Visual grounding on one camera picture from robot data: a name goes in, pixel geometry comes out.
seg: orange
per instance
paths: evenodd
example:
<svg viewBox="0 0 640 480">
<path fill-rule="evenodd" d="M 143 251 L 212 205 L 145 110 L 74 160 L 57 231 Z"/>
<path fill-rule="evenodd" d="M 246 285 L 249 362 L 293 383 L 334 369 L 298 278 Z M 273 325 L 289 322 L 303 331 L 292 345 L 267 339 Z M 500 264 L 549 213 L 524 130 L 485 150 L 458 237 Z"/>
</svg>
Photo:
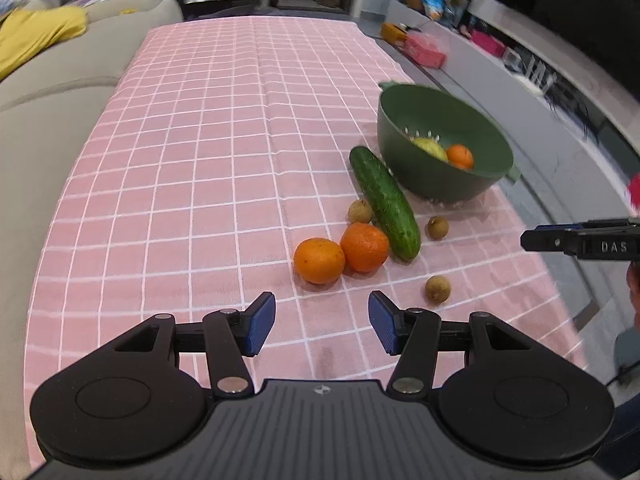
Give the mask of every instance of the orange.
<svg viewBox="0 0 640 480">
<path fill-rule="evenodd" d="M 303 280 L 316 285 L 327 285 L 340 278 L 345 264 L 340 245 L 325 238 L 305 240 L 293 255 L 294 270 Z"/>
<path fill-rule="evenodd" d="M 340 247 L 353 270 L 373 272 L 385 263 L 389 254 L 389 239 L 377 227 L 357 222 L 347 227 Z"/>
<path fill-rule="evenodd" d="M 457 168 L 472 170 L 474 168 L 474 156 L 466 146 L 454 144 L 447 150 L 449 162 Z"/>
</svg>

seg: snack bag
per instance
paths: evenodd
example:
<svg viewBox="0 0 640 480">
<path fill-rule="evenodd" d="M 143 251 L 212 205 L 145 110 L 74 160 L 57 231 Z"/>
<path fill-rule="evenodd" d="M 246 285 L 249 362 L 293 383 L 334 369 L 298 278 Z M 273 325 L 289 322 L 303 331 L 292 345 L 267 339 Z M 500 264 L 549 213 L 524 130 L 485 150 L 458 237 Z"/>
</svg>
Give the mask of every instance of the snack bag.
<svg viewBox="0 0 640 480">
<path fill-rule="evenodd" d="M 437 22 L 444 12 L 444 0 L 422 0 L 424 15 Z"/>
</svg>

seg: person's hand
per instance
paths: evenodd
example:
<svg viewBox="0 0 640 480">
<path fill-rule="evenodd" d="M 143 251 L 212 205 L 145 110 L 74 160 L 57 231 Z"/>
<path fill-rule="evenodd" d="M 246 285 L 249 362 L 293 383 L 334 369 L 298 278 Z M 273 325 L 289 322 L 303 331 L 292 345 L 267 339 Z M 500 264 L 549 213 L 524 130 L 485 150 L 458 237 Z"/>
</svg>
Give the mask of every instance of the person's hand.
<svg viewBox="0 0 640 480">
<path fill-rule="evenodd" d="M 626 271 L 626 283 L 629 286 L 629 300 L 636 311 L 636 327 L 640 329 L 640 273 L 638 269 L 640 266 L 636 266 L 631 262 L 629 268 Z"/>
</svg>

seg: yellow fruit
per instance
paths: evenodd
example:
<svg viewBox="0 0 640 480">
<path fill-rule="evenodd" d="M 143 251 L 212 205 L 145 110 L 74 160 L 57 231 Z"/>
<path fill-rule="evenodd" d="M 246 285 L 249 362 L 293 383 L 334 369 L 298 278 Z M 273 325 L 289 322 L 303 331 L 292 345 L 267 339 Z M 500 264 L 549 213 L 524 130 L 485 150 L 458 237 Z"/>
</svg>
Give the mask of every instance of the yellow fruit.
<svg viewBox="0 0 640 480">
<path fill-rule="evenodd" d="M 442 216 L 434 216 L 427 223 L 426 229 L 427 234 L 433 240 L 442 240 L 447 234 L 449 234 L 449 222 L 447 222 L 446 218 Z"/>
<path fill-rule="evenodd" d="M 366 200 L 356 200 L 349 206 L 348 217 L 350 224 L 368 224 L 373 219 L 373 209 Z"/>
<path fill-rule="evenodd" d="M 424 286 L 424 291 L 430 301 L 441 304 L 451 295 L 451 283 L 444 276 L 431 276 Z"/>
<path fill-rule="evenodd" d="M 442 162 L 448 162 L 447 152 L 442 146 L 440 146 L 434 139 L 428 139 L 427 137 L 416 137 L 414 144 L 423 149 L 429 155 L 438 158 Z"/>
</svg>

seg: blue gripper pad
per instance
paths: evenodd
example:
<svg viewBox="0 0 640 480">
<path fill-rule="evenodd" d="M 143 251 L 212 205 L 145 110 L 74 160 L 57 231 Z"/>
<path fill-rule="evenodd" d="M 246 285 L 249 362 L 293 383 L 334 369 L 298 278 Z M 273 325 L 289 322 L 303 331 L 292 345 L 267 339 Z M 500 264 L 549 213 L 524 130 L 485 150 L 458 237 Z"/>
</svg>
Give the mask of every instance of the blue gripper pad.
<svg viewBox="0 0 640 480">
<path fill-rule="evenodd" d="M 260 302 L 260 304 L 249 322 L 246 338 L 247 357 L 252 357 L 260 351 L 276 319 L 276 297 L 273 294 L 270 292 L 261 294 L 252 304 L 253 307 L 256 302 Z"/>
<path fill-rule="evenodd" d="M 389 355 L 398 355 L 399 343 L 394 316 L 373 293 L 369 295 L 369 321 Z"/>
</svg>

